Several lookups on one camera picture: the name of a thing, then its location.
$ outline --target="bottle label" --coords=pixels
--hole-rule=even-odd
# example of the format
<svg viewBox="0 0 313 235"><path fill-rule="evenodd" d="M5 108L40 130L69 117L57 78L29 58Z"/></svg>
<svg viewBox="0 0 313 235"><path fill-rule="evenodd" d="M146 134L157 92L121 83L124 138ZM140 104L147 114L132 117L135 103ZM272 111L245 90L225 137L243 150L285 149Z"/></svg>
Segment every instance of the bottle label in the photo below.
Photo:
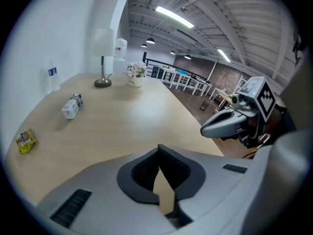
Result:
<svg viewBox="0 0 313 235"><path fill-rule="evenodd" d="M49 76L53 76L53 75L57 74L57 68L54 67L52 69L49 69L48 72L49 72Z"/></svg>

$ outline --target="lamp stand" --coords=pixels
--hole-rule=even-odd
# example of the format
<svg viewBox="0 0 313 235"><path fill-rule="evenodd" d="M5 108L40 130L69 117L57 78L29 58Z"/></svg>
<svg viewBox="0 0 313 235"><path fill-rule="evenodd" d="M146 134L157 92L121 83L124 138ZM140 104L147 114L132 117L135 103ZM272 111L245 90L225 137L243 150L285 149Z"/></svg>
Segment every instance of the lamp stand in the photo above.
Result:
<svg viewBox="0 0 313 235"><path fill-rule="evenodd" d="M112 85L112 81L105 77L103 59L104 56L101 56L101 78L94 82L94 86L97 88L106 88Z"/></svg>

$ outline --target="railing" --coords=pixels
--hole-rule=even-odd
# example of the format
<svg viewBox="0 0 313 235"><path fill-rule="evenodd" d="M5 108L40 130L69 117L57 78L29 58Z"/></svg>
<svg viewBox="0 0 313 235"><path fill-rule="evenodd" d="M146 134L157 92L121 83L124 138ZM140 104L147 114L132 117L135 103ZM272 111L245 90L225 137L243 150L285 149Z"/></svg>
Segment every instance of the railing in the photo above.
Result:
<svg viewBox="0 0 313 235"><path fill-rule="evenodd" d="M193 72L187 71L187 70L185 70L185 69L182 69L182 68L177 67L177 66L175 66L175 65L170 65L170 64L167 64L167 63L164 63L164 62L161 62L161 61L157 61L157 60L153 60L153 59L149 59L149 58L146 58L146 59L144 60L144 62L145 62L145 64L147 65L147 73L148 73L147 76L150 76L150 77L152 77L152 78L161 79L162 76L163 76L163 72L166 73L166 71L164 71L164 70L162 70L162 69L159 69L158 64L162 64L162 65L166 65L166 66L168 66L168 67L173 67L173 68L178 69L178 70L183 70L183 71L187 72L187 75L188 75L188 76L190 76L190 77L192 77L192 78L194 78L194 79L201 78L201 79L203 79L204 81L206 81L206 78L205 78L205 77L200 76L200 75L198 75L198 74L195 74L195 73L193 73ZM174 80L173 80L173 83L174 83L174 84L177 83L177 82L178 82L178 79L179 79L179 78L176 76L176 77L174 78ZM187 82L187 80L188 80L188 78L184 77L184 78L183 78L183 81L181 80L181 82ZM187 84L187 87L188 87L188 88L191 88L191 87L194 87L195 85L196 85L196 82L195 82L194 80L191 80L191 79L190 79L189 82L188 82L188 84Z"/></svg>

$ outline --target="ceiling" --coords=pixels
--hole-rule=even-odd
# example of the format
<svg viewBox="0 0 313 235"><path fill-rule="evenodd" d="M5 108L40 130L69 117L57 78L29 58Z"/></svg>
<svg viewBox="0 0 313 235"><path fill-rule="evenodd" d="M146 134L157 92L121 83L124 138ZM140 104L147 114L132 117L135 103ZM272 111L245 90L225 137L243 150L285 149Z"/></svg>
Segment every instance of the ceiling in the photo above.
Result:
<svg viewBox="0 0 313 235"><path fill-rule="evenodd" d="M293 21L279 0L128 0L131 37L152 36L175 50L221 59L257 71L285 87L295 58ZM164 7L191 22L183 24L159 13ZM185 6L188 12L180 8Z"/></svg>

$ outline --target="potted plant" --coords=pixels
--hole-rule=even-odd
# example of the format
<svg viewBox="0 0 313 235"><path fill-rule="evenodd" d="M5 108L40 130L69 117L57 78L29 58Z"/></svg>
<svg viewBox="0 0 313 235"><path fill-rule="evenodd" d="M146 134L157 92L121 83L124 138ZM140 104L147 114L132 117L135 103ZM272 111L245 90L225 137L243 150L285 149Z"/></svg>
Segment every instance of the potted plant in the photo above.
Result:
<svg viewBox="0 0 313 235"><path fill-rule="evenodd" d="M142 85L142 77L147 74L147 66L144 62L129 63L124 70L124 74L127 76L127 84L134 87L140 87Z"/></svg>

